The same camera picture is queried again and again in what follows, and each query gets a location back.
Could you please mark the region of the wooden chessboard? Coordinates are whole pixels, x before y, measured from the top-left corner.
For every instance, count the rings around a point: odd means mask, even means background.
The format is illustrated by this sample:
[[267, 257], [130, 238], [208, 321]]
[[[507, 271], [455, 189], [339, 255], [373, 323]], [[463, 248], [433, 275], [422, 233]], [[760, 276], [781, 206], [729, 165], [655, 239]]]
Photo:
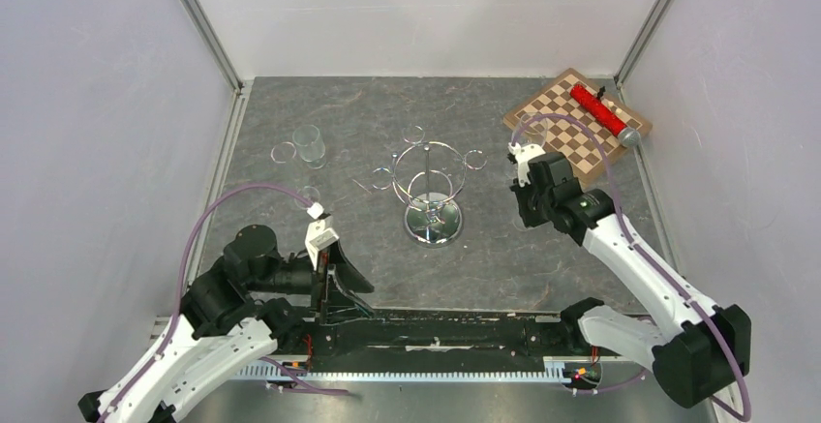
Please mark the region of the wooden chessboard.
[[[542, 87], [528, 100], [511, 109], [502, 119], [505, 126], [513, 130], [514, 115], [521, 111], [536, 113], [557, 113], [561, 120], [545, 119], [546, 143], [543, 148], [548, 152], [561, 152], [570, 160], [574, 175], [579, 178], [585, 187], [593, 184], [605, 168], [602, 156], [595, 145], [600, 143], [608, 161], [614, 164], [627, 151], [620, 145], [617, 138], [611, 135], [603, 126], [585, 110], [569, 94], [570, 88], [581, 83], [592, 93], [596, 94], [600, 86], [594, 81], [568, 68], [547, 85]], [[570, 116], [588, 127], [595, 139], [590, 139], [576, 125], [564, 118]]]

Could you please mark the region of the aluminium frame rail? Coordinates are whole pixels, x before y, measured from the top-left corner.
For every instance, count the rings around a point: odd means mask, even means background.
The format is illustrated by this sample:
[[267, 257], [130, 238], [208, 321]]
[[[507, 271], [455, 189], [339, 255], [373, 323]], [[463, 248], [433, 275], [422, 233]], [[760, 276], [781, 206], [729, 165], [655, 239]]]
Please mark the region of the aluminium frame rail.
[[244, 82], [229, 60], [228, 53], [222, 45], [199, 0], [180, 0], [199, 35], [212, 55], [216, 65], [234, 92], [240, 92]]

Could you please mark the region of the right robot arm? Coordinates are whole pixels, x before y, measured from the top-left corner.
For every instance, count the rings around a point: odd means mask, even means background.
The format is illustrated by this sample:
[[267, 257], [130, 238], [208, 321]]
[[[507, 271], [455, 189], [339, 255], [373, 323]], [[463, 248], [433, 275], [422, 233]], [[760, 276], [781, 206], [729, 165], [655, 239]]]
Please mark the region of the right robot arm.
[[585, 191], [568, 158], [535, 144], [513, 144], [508, 160], [517, 176], [511, 191], [525, 227], [550, 224], [602, 261], [645, 307], [648, 319], [620, 314], [597, 299], [565, 309], [559, 328], [572, 353], [605, 348], [651, 372], [683, 408], [714, 399], [737, 384], [740, 420], [751, 404], [745, 377], [751, 355], [751, 319], [739, 306], [723, 308], [693, 287], [657, 254], [613, 197]]

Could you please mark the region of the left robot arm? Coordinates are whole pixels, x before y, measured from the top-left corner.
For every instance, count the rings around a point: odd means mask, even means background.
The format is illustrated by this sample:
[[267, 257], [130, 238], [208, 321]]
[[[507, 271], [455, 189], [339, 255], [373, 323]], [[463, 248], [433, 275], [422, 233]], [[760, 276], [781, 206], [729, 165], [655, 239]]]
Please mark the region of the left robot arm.
[[87, 422], [179, 422], [246, 365], [307, 340], [304, 313], [290, 295], [308, 295], [325, 319], [337, 291], [368, 316], [359, 294], [373, 285], [344, 255], [329, 220], [310, 223], [304, 250], [282, 257], [274, 230], [240, 229], [180, 300], [175, 323], [119, 382], [78, 401]]

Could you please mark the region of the red glitter microphone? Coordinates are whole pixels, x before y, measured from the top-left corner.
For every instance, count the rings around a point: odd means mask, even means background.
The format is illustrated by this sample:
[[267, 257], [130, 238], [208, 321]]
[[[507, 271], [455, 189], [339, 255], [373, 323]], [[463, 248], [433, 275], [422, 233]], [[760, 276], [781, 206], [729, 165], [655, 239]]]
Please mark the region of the red glitter microphone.
[[639, 144], [641, 135], [634, 128], [628, 126], [608, 106], [596, 98], [585, 85], [573, 85], [569, 94], [583, 109], [585, 109], [611, 135], [615, 136], [623, 147], [634, 147]]

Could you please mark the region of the chrome wine glass rack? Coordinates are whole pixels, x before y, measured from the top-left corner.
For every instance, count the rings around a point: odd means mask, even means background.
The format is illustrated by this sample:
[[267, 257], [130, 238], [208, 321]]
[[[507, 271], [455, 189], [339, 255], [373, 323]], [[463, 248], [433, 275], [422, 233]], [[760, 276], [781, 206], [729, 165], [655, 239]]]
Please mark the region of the chrome wine glass rack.
[[400, 149], [389, 163], [372, 171], [372, 187], [390, 191], [404, 206], [402, 228], [416, 244], [440, 248], [461, 234], [465, 217], [457, 198], [464, 191], [469, 173], [486, 167], [487, 157], [479, 149], [460, 151], [428, 138], [425, 130], [409, 124], [402, 130]]

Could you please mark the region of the clear wine glass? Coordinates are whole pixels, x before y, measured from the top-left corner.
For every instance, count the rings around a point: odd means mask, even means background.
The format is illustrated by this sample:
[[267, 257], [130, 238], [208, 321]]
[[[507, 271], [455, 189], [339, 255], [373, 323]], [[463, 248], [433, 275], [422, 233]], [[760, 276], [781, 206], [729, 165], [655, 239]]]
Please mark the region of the clear wine glass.
[[520, 214], [518, 214], [518, 213], [515, 213], [515, 214], [513, 215], [513, 217], [512, 217], [512, 224], [513, 224], [514, 228], [515, 228], [516, 230], [518, 230], [518, 231], [529, 231], [529, 230], [532, 230], [532, 228], [531, 228], [531, 227], [529, 227], [529, 226], [525, 223], [525, 221], [523, 220], [523, 218], [521, 217], [521, 215], [520, 215]]
[[303, 172], [293, 143], [284, 141], [274, 145], [270, 157], [277, 181], [295, 190], [299, 196], [311, 201], [310, 204], [305, 205], [301, 200], [295, 199], [293, 203], [297, 208], [307, 209], [314, 202], [319, 201], [319, 190], [309, 184], [308, 177]]
[[299, 158], [308, 168], [320, 169], [325, 166], [326, 149], [318, 127], [298, 127], [292, 134], [292, 142]]
[[544, 146], [546, 143], [546, 130], [543, 122], [532, 121], [532, 118], [537, 116], [538, 112], [527, 112], [521, 110], [514, 115], [513, 133], [518, 133], [516, 142], [522, 146], [535, 144]]

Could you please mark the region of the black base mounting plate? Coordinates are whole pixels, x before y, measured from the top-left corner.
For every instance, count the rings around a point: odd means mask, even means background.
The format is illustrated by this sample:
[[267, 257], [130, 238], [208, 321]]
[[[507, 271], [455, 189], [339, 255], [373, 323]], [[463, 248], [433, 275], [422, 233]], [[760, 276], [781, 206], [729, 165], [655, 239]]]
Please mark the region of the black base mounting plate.
[[557, 313], [377, 309], [372, 317], [321, 322], [305, 309], [279, 326], [277, 353], [308, 356], [312, 372], [535, 372], [545, 357], [610, 358]]

